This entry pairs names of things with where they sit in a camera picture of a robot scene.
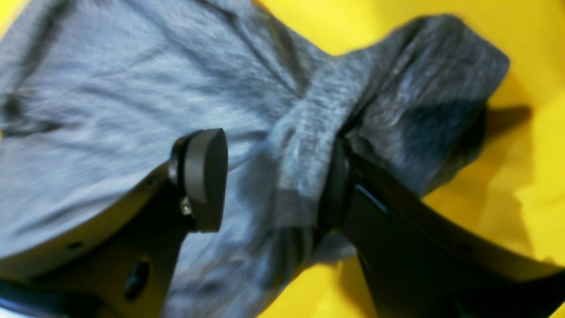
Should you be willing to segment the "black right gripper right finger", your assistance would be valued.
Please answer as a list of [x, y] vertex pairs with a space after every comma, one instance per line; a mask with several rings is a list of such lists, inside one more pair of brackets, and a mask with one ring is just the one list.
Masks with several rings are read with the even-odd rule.
[[452, 223], [335, 142], [320, 227], [353, 244], [380, 318], [548, 318], [564, 267], [517, 255]]

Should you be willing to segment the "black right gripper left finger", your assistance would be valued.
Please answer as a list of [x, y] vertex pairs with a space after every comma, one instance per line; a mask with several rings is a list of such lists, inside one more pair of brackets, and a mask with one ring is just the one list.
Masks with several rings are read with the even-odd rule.
[[170, 159], [111, 207], [1, 259], [1, 310], [17, 318], [157, 318], [189, 233], [219, 231], [223, 129], [175, 141]]

